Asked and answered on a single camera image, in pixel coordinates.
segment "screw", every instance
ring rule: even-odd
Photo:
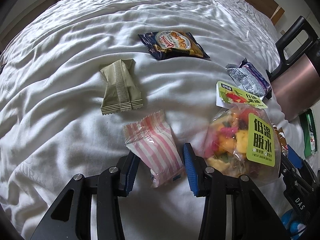
[[[212,167],[206,167],[206,168],[205,168],[205,172],[207,172],[207,173],[214,173],[214,168],[212,168]]]
[[[242,181],[249,181],[249,177],[248,177],[247,175],[242,175],[242,176],[240,177],[240,179],[241,179]]]
[[[74,176],[73,176],[73,179],[74,179],[74,180],[82,179],[82,174],[78,173],[78,174],[74,175]]]
[[[110,167],[109,172],[110,173],[116,173],[118,171],[118,168],[116,166]]]

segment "green packet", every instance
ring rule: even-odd
[[[247,159],[275,166],[273,128],[253,113],[249,113]]]
[[[106,92],[101,105],[102,114],[124,112],[143,106],[141,92],[129,73],[132,63],[133,59],[120,59],[100,70],[107,79]]]
[[[259,109],[268,108],[259,97],[250,94],[240,88],[232,86],[228,83],[219,81],[217,83],[217,101],[216,105],[230,109],[232,103],[241,103],[254,106]]]
[[[317,151],[316,126],[311,109],[299,115],[304,137],[304,156],[309,157]]]

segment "wrinkled fabric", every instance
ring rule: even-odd
[[[191,32],[210,59],[153,59],[137,35],[162,30]],[[160,109],[178,151],[185,142],[201,151],[220,109],[216,83],[234,85],[225,66],[246,57],[267,78],[265,70],[279,63],[276,40],[271,21],[243,0],[61,0],[51,6],[0,56],[0,65],[7,63],[0,76],[0,203],[8,218],[30,239],[72,176],[115,165],[128,153],[123,125]],[[99,66],[131,58],[145,104],[102,116],[106,81]],[[274,96],[265,103],[270,120],[303,154],[299,121],[288,123]],[[149,174],[141,163],[133,191],[119,199],[125,236],[197,239],[204,198],[193,196],[186,177],[150,189]],[[283,190],[281,179],[262,188],[278,215],[288,209]],[[92,239],[95,232],[92,220]]]

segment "pink striped wrapper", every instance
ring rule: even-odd
[[[183,164],[161,110],[123,127],[125,145],[151,170],[153,187],[181,174]]]

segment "snack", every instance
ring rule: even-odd
[[[107,79],[106,92],[101,105],[102,114],[129,111],[143,106],[141,93],[128,71],[132,62],[133,59],[120,59],[100,70]]]
[[[311,109],[299,115],[304,138],[304,156],[307,158],[317,151],[316,125]]]
[[[278,178],[280,144],[266,112],[236,104],[208,128],[203,157],[224,175],[246,174],[258,185]]]
[[[268,99],[271,98],[271,85],[246,58],[239,67],[228,64],[226,68],[228,74],[240,89],[259,97],[261,100],[265,96]]]
[[[153,187],[180,176],[183,164],[163,111],[125,125],[123,133],[127,148],[150,168]]]
[[[227,109],[232,107],[232,103],[247,104],[260,109],[268,108],[257,96],[222,81],[217,82],[216,93],[216,105]]]
[[[284,137],[284,132],[283,132],[283,129],[282,127],[278,130],[278,128],[272,124],[273,126],[273,129],[275,130],[276,132],[276,135],[278,137],[278,140],[279,140],[279,143],[280,143],[280,148],[281,148],[281,152],[284,156],[288,156],[288,146],[287,146],[287,141],[285,140],[285,137]]]
[[[138,34],[138,36],[155,59],[181,56],[209,58],[191,33],[163,31]]]

